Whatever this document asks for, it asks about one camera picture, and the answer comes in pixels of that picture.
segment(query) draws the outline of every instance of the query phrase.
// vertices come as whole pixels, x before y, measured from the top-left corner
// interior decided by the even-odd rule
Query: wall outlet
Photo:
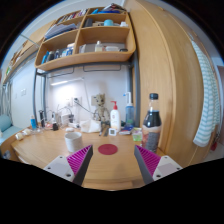
[[[79,106],[79,103],[80,105],[82,105],[82,97],[81,96],[73,96],[73,106],[76,107],[76,106]]]
[[[97,106],[96,96],[91,96],[91,106]]]

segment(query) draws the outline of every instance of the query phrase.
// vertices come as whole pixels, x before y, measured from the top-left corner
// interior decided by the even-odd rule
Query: blue object
[[[37,124],[36,124],[36,120],[35,120],[33,115],[31,116],[30,123],[31,123],[32,129],[36,130],[37,129]]]
[[[0,116],[0,129],[4,132],[6,129],[12,126],[11,119],[6,114]]]
[[[120,11],[116,11],[116,10],[113,10],[113,11],[100,11],[98,13],[120,13]]]
[[[104,21],[104,26],[113,26],[114,22],[111,19],[107,19]]]
[[[97,14],[98,9],[95,9],[91,14]]]
[[[41,64],[45,63],[45,61],[46,61],[48,55],[49,55],[49,52],[47,51],[47,53],[46,53],[46,54],[44,55],[44,57],[43,57],[43,60],[42,60]]]
[[[0,138],[0,145],[10,136],[14,135],[15,133],[21,131],[22,128],[18,128],[16,126],[11,126],[8,129],[6,129],[4,132],[2,132],[3,136]]]

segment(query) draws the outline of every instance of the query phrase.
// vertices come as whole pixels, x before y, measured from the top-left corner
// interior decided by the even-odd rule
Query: bottle
[[[48,56],[49,56],[49,52],[47,51],[46,54],[43,57],[43,60],[42,60],[41,64],[46,62]]]
[[[68,55],[72,55],[74,45],[75,45],[75,44],[68,44],[68,45],[67,45],[66,56],[68,56]]]
[[[36,124],[36,120],[35,120],[33,115],[30,116],[30,122],[31,122],[32,129],[36,130],[37,129],[37,124]]]
[[[46,62],[54,60],[54,51],[50,51]]]
[[[2,138],[2,137],[3,137],[3,133],[2,133],[2,130],[0,128],[0,138]]]
[[[103,51],[103,45],[100,41],[97,41],[97,44],[95,45],[95,52],[97,51]]]
[[[156,153],[162,125],[159,115],[159,96],[157,93],[150,93],[149,98],[148,113],[142,127],[142,147]]]
[[[41,127],[44,128],[45,127],[45,123],[44,123],[44,111],[43,110],[39,110],[40,113],[40,123],[41,123]]]
[[[53,131],[57,131],[58,130],[58,125],[57,125],[57,122],[55,120],[55,114],[52,115],[52,124],[53,124]]]
[[[134,107],[133,104],[131,103],[131,93],[127,92],[124,94],[124,96],[128,95],[128,103],[127,106],[125,108],[126,111],[126,125],[127,127],[134,127]]]
[[[54,57],[54,58],[55,58],[55,59],[59,58],[59,49],[56,50],[56,52],[55,52],[55,57]]]
[[[120,112],[117,110],[116,101],[111,101],[114,103],[113,110],[110,112],[110,125],[111,128],[115,129],[116,132],[121,130],[121,116]]]

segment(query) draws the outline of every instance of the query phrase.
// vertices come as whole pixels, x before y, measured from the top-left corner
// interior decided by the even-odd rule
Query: wooden shelf
[[[113,20],[114,23],[121,23],[126,20],[126,14],[117,14],[117,13],[103,13],[103,14],[93,14],[93,15],[87,15],[85,17],[85,20],[91,18],[93,20],[93,23],[96,21],[104,22],[107,19]]]
[[[41,44],[41,47],[37,53],[35,67],[44,71],[49,71],[52,69],[69,66],[73,64],[81,64],[81,63],[90,63],[90,62],[118,62],[118,61],[127,61],[131,55],[134,53],[136,49],[134,34],[132,30],[132,25],[129,19],[129,15],[125,14],[112,14],[112,13],[104,13],[104,14],[92,14],[91,13],[96,8],[88,9],[86,15],[82,17],[78,17],[75,19],[71,19],[60,24],[71,24],[81,22],[79,29],[69,31],[58,36],[55,36],[49,40],[44,40]],[[102,21],[104,22],[106,19],[113,20],[114,23],[120,24],[122,21],[125,21],[128,24],[128,27],[120,27],[120,26],[97,26],[97,27],[86,27],[84,28],[84,22],[86,19],[92,18],[93,22]],[[115,45],[116,43],[121,43],[125,48],[128,49],[127,52],[86,52],[79,53],[79,47],[86,44],[96,44],[97,41],[101,41],[101,43],[112,43]],[[63,58],[58,58],[41,64],[42,59],[47,51],[55,51],[57,49],[66,48],[68,44],[75,43],[74,50],[72,55],[65,56]]]

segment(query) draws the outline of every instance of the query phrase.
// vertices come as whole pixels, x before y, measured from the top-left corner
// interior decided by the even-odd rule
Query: bottle cap
[[[157,93],[150,93],[149,98],[152,99],[152,100],[158,100],[159,95]]]
[[[113,107],[113,109],[114,109],[114,110],[117,110],[117,105],[116,105],[117,101],[111,101],[111,102],[114,103],[114,107]]]

